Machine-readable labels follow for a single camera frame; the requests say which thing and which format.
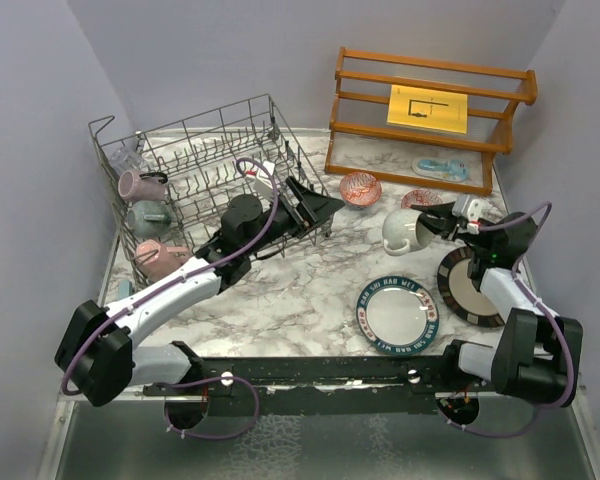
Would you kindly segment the white speckled mug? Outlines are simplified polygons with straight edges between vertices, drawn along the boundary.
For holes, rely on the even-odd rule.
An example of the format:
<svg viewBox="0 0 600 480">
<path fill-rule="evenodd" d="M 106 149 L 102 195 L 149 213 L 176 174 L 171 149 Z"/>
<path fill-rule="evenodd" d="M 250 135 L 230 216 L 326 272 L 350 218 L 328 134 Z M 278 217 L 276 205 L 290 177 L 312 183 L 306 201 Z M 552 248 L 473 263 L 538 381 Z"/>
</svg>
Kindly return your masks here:
<svg viewBox="0 0 600 480">
<path fill-rule="evenodd" d="M 382 225 L 384 251 L 390 256 L 402 256 L 427 248 L 435 234 L 423 220 L 424 213 L 414 209 L 391 212 Z"/>
</svg>

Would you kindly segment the grey-green ceramic mug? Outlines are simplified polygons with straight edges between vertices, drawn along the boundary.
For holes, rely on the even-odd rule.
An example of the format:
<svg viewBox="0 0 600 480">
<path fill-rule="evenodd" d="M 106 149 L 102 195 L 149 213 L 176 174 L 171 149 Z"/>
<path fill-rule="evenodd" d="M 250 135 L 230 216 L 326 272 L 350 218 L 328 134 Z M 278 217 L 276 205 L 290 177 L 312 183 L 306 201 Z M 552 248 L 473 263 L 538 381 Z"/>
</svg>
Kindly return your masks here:
<svg viewBox="0 0 600 480">
<path fill-rule="evenodd" d="M 165 203 L 140 200 L 126 214 L 126 225 L 139 238 L 157 238 L 169 232 L 172 223 L 170 210 Z"/>
</svg>

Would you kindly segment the purple glass mug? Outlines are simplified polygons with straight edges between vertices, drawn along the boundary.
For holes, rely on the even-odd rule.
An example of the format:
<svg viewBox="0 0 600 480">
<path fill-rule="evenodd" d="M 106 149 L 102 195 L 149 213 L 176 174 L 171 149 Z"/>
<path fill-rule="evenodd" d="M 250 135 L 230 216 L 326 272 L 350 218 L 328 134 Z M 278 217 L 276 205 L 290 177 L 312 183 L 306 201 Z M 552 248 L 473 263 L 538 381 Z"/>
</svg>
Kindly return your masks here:
<svg viewBox="0 0 600 480">
<path fill-rule="evenodd" d="M 126 170 L 119 178 L 117 191 L 128 203 L 141 200 L 162 201 L 166 195 L 168 176 L 160 171 Z"/>
</svg>

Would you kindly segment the pink mug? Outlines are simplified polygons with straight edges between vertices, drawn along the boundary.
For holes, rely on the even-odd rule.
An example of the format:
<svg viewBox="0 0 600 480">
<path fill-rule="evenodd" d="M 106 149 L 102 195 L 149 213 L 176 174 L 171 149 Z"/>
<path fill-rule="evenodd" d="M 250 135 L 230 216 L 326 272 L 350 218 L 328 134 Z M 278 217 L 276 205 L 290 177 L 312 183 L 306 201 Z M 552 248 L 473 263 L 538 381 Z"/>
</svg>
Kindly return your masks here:
<svg viewBox="0 0 600 480">
<path fill-rule="evenodd" d="M 190 258 L 191 251 L 185 246 L 146 240 L 136 247 L 134 263 L 151 282 L 156 282 L 179 269 Z"/>
</svg>

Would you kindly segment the clear octagonal glass tumbler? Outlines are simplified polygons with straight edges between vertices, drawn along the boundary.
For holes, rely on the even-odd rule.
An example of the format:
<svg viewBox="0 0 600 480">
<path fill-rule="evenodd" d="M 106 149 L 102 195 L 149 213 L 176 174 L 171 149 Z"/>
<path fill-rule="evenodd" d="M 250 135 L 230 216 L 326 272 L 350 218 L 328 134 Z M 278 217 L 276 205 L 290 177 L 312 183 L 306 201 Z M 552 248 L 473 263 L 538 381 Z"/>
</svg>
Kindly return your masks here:
<svg viewBox="0 0 600 480">
<path fill-rule="evenodd" d="M 127 170 L 146 169 L 145 159 L 127 146 L 117 148 L 110 155 L 109 165 L 118 175 L 122 175 Z"/>
</svg>

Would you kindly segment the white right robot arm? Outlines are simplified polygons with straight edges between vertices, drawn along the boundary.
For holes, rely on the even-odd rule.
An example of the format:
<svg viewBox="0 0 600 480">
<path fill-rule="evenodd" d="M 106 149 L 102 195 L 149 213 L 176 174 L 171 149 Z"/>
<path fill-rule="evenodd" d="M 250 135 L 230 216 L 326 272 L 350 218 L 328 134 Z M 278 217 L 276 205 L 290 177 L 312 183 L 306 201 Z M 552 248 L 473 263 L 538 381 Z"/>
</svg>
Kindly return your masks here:
<svg viewBox="0 0 600 480">
<path fill-rule="evenodd" d="M 435 235 L 461 240 L 472 250 L 467 276 L 504 320 L 494 347 L 455 340 L 444 351 L 441 383 L 461 391 L 474 379 L 541 408 L 571 404 L 577 387 L 583 327 L 549 308 L 521 279 L 519 265 L 544 223 L 514 212 L 497 222 L 482 217 L 481 199 L 414 206 Z"/>
</svg>

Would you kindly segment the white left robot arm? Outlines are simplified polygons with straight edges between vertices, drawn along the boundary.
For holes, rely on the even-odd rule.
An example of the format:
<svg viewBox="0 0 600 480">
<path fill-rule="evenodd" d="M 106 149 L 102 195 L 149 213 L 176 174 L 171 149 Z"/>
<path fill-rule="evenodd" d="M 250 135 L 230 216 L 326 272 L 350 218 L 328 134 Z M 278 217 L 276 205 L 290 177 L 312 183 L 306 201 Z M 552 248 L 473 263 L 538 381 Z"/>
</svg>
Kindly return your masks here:
<svg viewBox="0 0 600 480">
<path fill-rule="evenodd" d="M 251 258 L 284 237 L 303 238 L 330 222 L 342 200 L 288 177 L 289 202 L 275 191 L 270 208 L 252 194 L 234 197 L 219 229 L 165 278 L 104 307 L 86 301 L 74 311 L 56 351 L 61 390 L 84 395 L 95 407 L 132 385 L 167 383 L 186 395 L 200 385 L 194 353 L 183 343 L 144 347 L 143 341 L 184 310 L 221 294 L 251 269 Z"/>
</svg>

